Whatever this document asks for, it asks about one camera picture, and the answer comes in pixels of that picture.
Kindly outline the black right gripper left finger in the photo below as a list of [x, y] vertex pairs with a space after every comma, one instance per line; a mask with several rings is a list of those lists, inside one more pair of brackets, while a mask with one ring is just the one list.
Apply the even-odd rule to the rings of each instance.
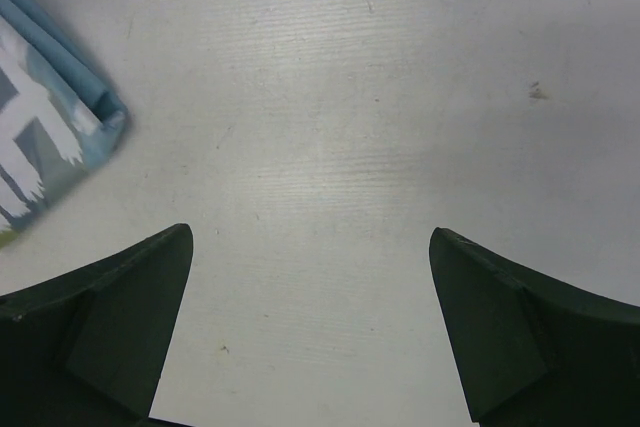
[[192, 257], [180, 223], [3, 295], [2, 425], [163, 425], [150, 411]]

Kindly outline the light blue t shirt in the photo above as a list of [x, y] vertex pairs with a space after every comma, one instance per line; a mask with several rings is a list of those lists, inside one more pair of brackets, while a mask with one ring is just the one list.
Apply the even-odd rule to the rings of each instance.
[[1, 0], [1, 242], [112, 156], [128, 110], [35, 0]]

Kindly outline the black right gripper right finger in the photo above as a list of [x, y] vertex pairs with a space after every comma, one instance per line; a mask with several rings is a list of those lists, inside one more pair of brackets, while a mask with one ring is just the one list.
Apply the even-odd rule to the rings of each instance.
[[639, 309], [437, 228], [429, 262], [471, 420], [636, 426]]

